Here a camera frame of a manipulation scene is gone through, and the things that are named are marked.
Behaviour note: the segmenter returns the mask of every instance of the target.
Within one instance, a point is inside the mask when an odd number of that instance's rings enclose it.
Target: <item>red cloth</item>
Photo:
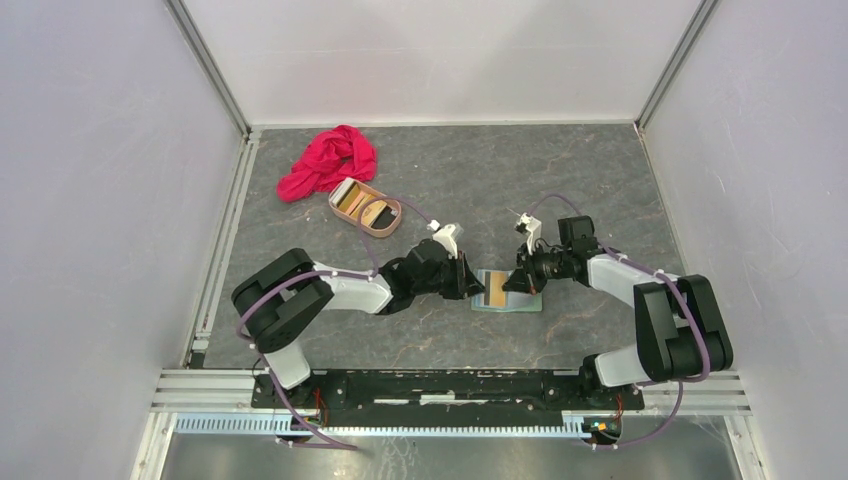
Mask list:
[[[277,195],[294,202],[329,192],[346,177],[367,182],[377,173],[377,150],[356,128],[339,125],[319,133],[292,165],[291,173],[280,179]]]

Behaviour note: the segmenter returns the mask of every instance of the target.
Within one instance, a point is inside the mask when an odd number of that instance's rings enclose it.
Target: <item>gray marble floor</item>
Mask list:
[[[318,130],[262,133],[205,366],[249,367],[255,352],[237,339],[233,288],[292,247],[313,260],[366,269],[356,229],[336,218],[326,194],[282,203],[275,186]],[[371,183],[417,202],[442,223],[459,222],[472,269],[510,269],[522,237],[517,215],[543,193],[569,196],[591,215],[599,237],[648,265],[672,272],[681,262],[648,162],[629,125],[518,125],[367,128],[378,150]],[[556,199],[536,213],[559,243]],[[406,255],[428,236],[409,209],[390,237],[373,240],[382,262]],[[635,340],[633,313],[570,280],[551,282],[539,313],[473,312],[468,301],[419,297],[378,317],[324,312],[301,336],[314,368],[573,368],[583,357]]]

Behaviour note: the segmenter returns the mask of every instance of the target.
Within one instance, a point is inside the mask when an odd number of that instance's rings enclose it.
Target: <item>metal bracket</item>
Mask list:
[[[671,58],[668,59],[665,69],[663,69],[662,74],[660,74],[660,78],[657,80],[656,85],[654,85],[654,89],[648,96],[648,101],[645,103],[645,106],[642,107],[642,111],[636,119],[637,132],[639,130],[643,130],[651,121],[654,113],[656,113],[657,107],[663,97],[665,97],[665,94],[668,92],[672,82],[677,77],[680,67],[689,56],[692,46],[701,35],[701,31],[707,23],[707,20],[709,20],[710,16],[712,16],[718,1],[719,0],[701,0],[701,3],[695,10],[695,14],[692,15],[692,19],[689,21],[689,25],[686,26],[683,36],[680,37],[674,52],[671,54]]]
[[[768,469],[757,448],[753,417],[725,417],[724,422],[742,479],[768,479]]]
[[[131,480],[158,480],[165,468],[165,458],[177,423],[175,413],[151,413],[141,438]]]
[[[432,404],[482,405],[478,417],[488,417],[491,411],[497,409],[505,412],[532,412],[529,416],[521,415],[524,417],[522,419],[513,418],[513,421],[519,422],[515,425],[521,425],[522,421],[541,421],[541,416],[550,416],[550,412],[563,409],[615,408],[616,395],[620,393],[625,394],[622,397],[625,409],[641,410],[645,406],[642,393],[636,392],[633,395],[628,387],[607,389],[586,396],[581,391],[581,385],[581,378],[573,371],[330,369],[313,372],[306,382],[291,389],[289,396],[295,407],[311,406],[315,402],[314,392],[319,391],[335,418],[342,421],[342,418],[351,417],[349,419],[353,422],[367,416],[367,410],[372,406],[389,403],[405,405],[404,410],[416,412],[411,413],[414,417],[421,415],[420,407]],[[251,405],[254,408],[283,407],[268,375],[257,376]],[[436,418],[432,421],[437,422],[438,426],[443,425]],[[448,419],[443,418],[441,421],[446,422]]]
[[[310,436],[310,432],[292,428],[286,413],[181,413],[174,433],[215,435]],[[563,415],[562,425],[533,427],[328,427],[320,429],[330,436],[345,437],[534,437],[589,438],[581,429],[583,417]]]
[[[227,275],[227,267],[230,263],[230,255],[233,251],[238,223],[241,218],[244,199],[247,196],[247,187],[250,183],[261,136],[261,130],[250,134],[248,141],[241,149],[238,163],[233,172],[233,181],[230,183],[227,202],[218,224],[218,235],[212,247],[209,266],[204,277],[206,281],[194,306],[194,326],[186,343],[186,356],[183,363],[189,368],[203,367],[203,354],[209,346],[212,325],[215,323],[215,314],[218,310],[218,303],[221,301],[224,278]]]

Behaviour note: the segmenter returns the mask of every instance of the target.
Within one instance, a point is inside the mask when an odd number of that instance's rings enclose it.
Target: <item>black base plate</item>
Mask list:
[[[555,370],[326,370],[288,394],[296,408],[311,409],[320,390],[333,426],[358,427],[560,426],[563,410],[614,411],[619,394],[625,410],[645,408],[629,387],[586,395],[580,386],[576,372]],[[285,408],[268,375],[256,387],[252,407]]]

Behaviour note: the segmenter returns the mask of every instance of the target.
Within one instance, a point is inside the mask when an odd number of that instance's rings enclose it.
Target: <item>white panel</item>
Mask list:
[[[634,119],[697,0],[189,0],[253,124]]]
[[[781,479],[848,466],[846,18],[841,0],[721,2],[647,132]]]
[[[162,2],[3,2],[0,45],[0,478],[128,478],[240,138]]]

